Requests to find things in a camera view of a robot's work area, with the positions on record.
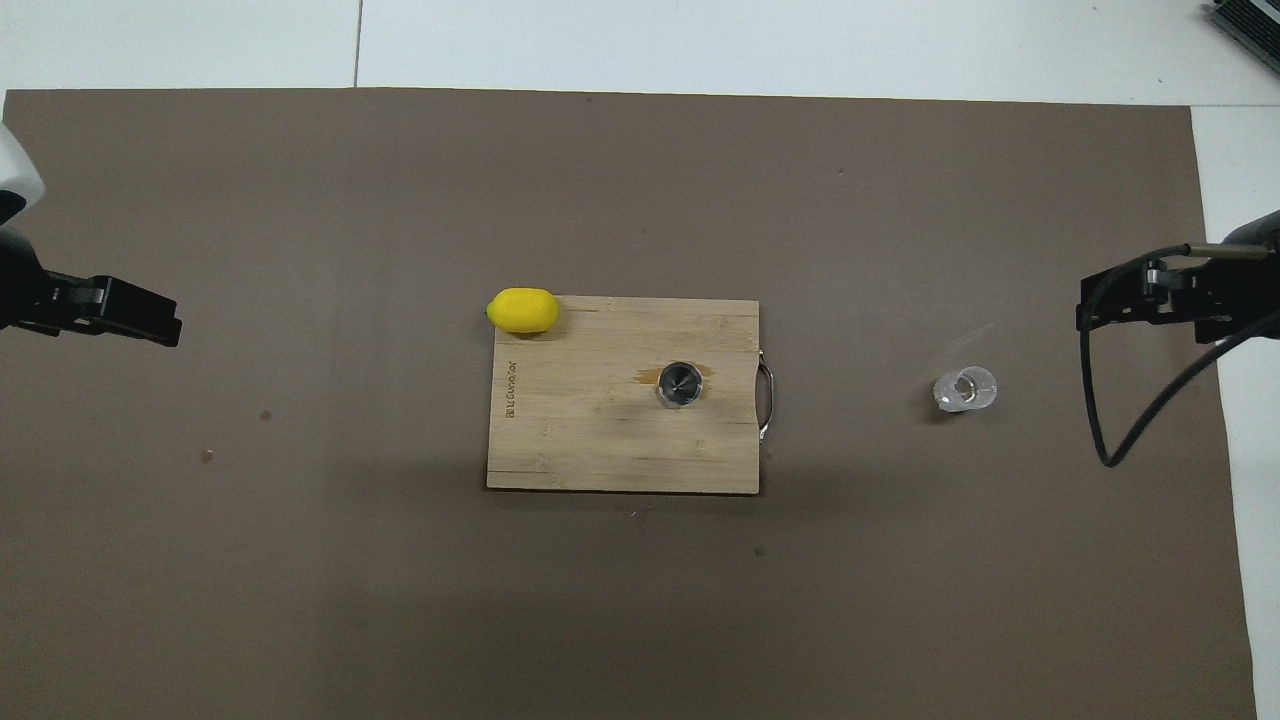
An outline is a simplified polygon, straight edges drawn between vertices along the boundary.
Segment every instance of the clear glass cup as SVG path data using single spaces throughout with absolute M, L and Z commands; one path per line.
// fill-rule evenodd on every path
M 933 383 L 933 400 L 947 413 L 982 410 L 996 401 L 996 378 L 977 365 L 947 373 Z

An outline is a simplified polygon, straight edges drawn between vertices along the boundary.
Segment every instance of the cutting board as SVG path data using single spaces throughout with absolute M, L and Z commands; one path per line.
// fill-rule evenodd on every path
M 545 333 L 495 333 L 490 488 L 759 492 L 759 302 L 558 299 Z M 657 392 L 672 363 L 703 378 L 680 407 Z

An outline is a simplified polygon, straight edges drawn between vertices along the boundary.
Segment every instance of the lemon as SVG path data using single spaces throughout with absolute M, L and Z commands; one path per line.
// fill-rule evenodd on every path
M 484 311 L 494 325 L 508 333 L 540 333 L 559 319 L 559 302 L 540 287 L 508 287 Z

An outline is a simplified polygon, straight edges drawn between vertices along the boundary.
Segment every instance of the black cable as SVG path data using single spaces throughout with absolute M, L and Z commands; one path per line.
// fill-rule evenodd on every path
M 1212 365 L 1219 357 L 1226 355 L 1244 341 L 1280 325 L 1280 310 L 1275 310 L 1245 325 L 1235 334 L 1224 340 L 1220 345 L 1212 347 L 1204 355 L 1201 355 L 1199 359 L 1188 365 L 1185 370 L 1179 373 L 1176 378 L 1166 384 L 1165 388 L 1160 391 L 1160 395 L 1151 401 L 1151 405 L 1142 411 L 1142 415 L 1139 415 L 1133 427 L 1129 428 L 1124 439 L 1120 441 L 1120 447 L 1116 448 L 1115 455 L 1107 455 L 1106 441 L 1102 437 L 1102 425 L 1098 421 L 1098 406 L 1093 396 L 1093 360 L 1089 352 L 1089 331 L 1092 329 L 1091 324 L 1093 320 L 1093 313 L 1097 310 L 1098 302 L 1101 302 L 1106 291 L 1119 282 L 1121 275 L 1134 270 L 1135 268 L 1146 266 L 1147 263 L 1152 260 L 1171 258 L 1174 255 L 1187 255 L 1189 250 L 1190 249 L 1187 245 L 1174 245 L 1147 252 L 1140 258 L 1135 258 L 1123 265 L 1117 265 L 1098 282 L 1097 287 L 1093 288 L 1093 292 L 1089 293 L 1088 300 L 1080 307 L 1080 379 L 1084 383 L 1084 409 L 1089 415 L 1089 432 L 1093 434 L 1093 448 L 1098 454 L 1098 460 L 1101 460 L 1107 468 L 1115 468 L 1121 460 L 1124 460 L 1125 455 L 1129 454 L 1129 450 L 1133 448 L 1133 445 L 1138 442 L 1143 430 L 1147 429 L 1147 425 L 1151 424 L 1156 415 L 1178 393 L 1178 391 L 1183 389 L 1183 387 L 1204 370 L 1204 368 Z

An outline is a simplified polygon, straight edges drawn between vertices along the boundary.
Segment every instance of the metal handle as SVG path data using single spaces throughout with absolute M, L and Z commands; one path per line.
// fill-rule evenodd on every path
M 764 433 L 769 432 L 769 423 L 773 420 L 773 370 L 764 361 L 763 350 L 760 351 L 760 370 L 764 370 L 764 379 L 769 388 L 769 413 L 764 416 L 764 423 L 760 424 L 760 442 L 764 442 Z

